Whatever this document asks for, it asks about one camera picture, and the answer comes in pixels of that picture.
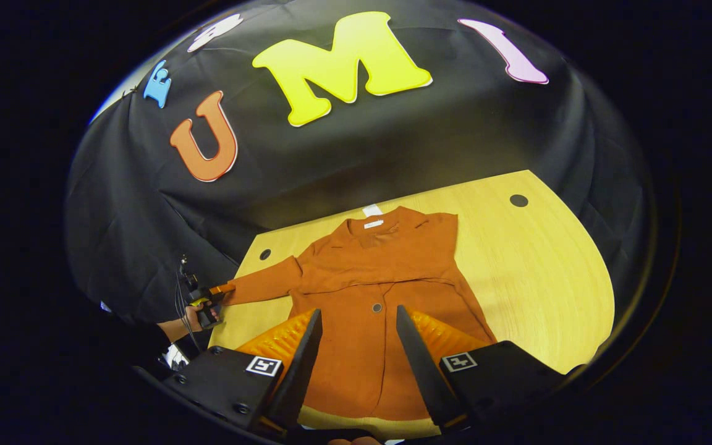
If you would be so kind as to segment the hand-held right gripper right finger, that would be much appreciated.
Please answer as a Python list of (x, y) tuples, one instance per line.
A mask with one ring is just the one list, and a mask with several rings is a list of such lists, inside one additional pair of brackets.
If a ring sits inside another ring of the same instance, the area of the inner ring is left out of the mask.
[(426, 410), (441, 430), (517, 415), (570, 377), (514, 342), (489, 344), (404, 306), (397, 308), (396, 331)]

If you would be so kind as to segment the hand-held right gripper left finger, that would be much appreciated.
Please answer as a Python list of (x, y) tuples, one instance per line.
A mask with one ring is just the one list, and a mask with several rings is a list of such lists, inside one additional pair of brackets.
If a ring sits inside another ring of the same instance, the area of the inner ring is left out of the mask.
[(238, 349), (210, 347), (166, 378), (164, 391), (228, 428), (288, 433), (299, 425), (322, 333), (320, 310), (309, 310)]

